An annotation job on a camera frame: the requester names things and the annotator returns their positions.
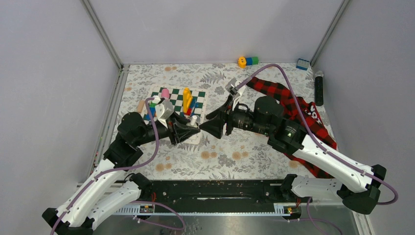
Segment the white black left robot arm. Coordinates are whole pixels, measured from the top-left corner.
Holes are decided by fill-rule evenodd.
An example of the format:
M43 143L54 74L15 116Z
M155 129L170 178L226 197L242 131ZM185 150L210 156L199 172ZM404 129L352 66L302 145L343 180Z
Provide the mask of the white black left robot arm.
M152 189L141 183L141 176L128 182L109 200L99 203L105 191L124 173L150 164L159 151L160 140L169 138L173 145L198 134L199 116L189 119L173 112L157 115L145 123L141 114L127 113L118 126L116 139L103 159L76 193L58 208L48 208L43 219L51 226L51 234L90 235L117 209L138 199L146 201Z

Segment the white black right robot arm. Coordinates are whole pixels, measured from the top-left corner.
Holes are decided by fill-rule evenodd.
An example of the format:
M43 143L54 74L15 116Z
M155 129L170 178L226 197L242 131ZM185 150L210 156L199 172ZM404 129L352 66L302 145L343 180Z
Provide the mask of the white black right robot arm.
M280 186L281 197L288 202L298 198L341 202L350 210L370 214L378 204L380 184L386 169L356 162L317 140L299 123L283 117L283 107L269 96L255 101L254 109L245 104L231 106L233 98L208 114L200 129L220 139L238 128L268 137L274 150L305 160L330 175L329 179L306 179L289 174Z

